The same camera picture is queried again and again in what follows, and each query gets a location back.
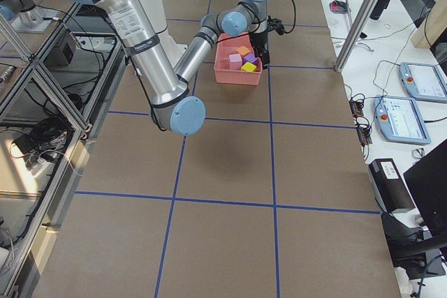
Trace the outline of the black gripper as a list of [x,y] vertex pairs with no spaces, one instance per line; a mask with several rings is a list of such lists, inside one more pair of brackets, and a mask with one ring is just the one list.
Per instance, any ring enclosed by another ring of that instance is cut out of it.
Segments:
[[255,55],[261,57],[263,69],[267,69],[270,64],[270,53],[267,49],[268,32],[262,31],[251,34],[251,45],[255,49]]

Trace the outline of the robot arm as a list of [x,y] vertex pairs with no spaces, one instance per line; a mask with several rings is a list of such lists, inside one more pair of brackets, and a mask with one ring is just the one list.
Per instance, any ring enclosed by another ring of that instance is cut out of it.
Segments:
[[161,0],[71,0],[95,5],[104,10],[122,41],[125,53],[147,79],[151,87],[151,114],[162,130],[190,135],[205,120],[201,99],[189,93],[189,80],[196,74],[204,58],[226,33],[237,37],[254,30],[256,46],[267,43],[266,0],[240,0],[234,9],[212,13],[203,18],[200,30],[193,37],[176,64],[173,52],[166,52],[166,34],[157,34],[152,21],[166,22]]

